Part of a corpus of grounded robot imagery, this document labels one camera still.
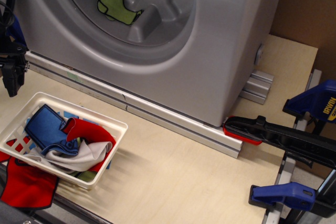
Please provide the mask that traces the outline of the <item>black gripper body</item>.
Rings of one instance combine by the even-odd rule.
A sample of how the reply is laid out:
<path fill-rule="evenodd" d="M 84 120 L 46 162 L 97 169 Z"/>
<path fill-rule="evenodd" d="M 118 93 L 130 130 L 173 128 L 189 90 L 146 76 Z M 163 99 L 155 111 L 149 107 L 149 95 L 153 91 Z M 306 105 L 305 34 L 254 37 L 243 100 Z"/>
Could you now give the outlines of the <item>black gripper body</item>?
<path fill-rule="evenodd" d="M 1 41 L 1 69 L 14 67 L 20 72 L 27 72 L 29 62 L 25 59 L 27 47 L 13 41 Z"/>

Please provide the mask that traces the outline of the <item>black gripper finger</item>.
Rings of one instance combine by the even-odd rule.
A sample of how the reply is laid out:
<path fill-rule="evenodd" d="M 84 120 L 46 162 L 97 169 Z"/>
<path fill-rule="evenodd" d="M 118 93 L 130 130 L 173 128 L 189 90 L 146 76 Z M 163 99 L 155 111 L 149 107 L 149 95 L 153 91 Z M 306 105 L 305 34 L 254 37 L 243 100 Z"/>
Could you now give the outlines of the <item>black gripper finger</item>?
<path fill-rule="evenodd" d="M 14 97 L 25 82 L 26 61 L 2 63 L 3 83 L 8 95 Z"/>

